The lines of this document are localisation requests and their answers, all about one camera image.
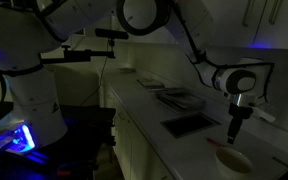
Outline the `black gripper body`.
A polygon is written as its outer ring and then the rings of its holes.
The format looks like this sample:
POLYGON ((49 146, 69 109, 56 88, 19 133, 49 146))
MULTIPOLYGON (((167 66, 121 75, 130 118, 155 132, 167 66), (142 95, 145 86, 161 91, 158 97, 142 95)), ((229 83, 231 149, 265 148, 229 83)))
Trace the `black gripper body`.
POLYGON ((234 143, 243 120, 249 119, 253 113, 252 104, 253 97, 251 95, 237 94, 230 97, 229 114, 232 116, 232 120, 227 133, 229 144, 234 143))

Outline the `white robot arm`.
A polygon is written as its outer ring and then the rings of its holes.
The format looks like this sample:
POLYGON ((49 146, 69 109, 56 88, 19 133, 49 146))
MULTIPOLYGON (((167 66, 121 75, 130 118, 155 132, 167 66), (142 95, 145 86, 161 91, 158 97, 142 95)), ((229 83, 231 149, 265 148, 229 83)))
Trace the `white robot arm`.
POLYGON ((273 66, 255 58, 243 58, 236 65, 211 62, 197 47, 202 6, 199 0, 0 0, 0 75, 14 102, 0 120, 0 150, 26 154, 67 133, 54 79, 40 56, 110 11, 132 35, 166 28, 203 85, 244 97, 240 107, 249 109, 265 96, 273 66))

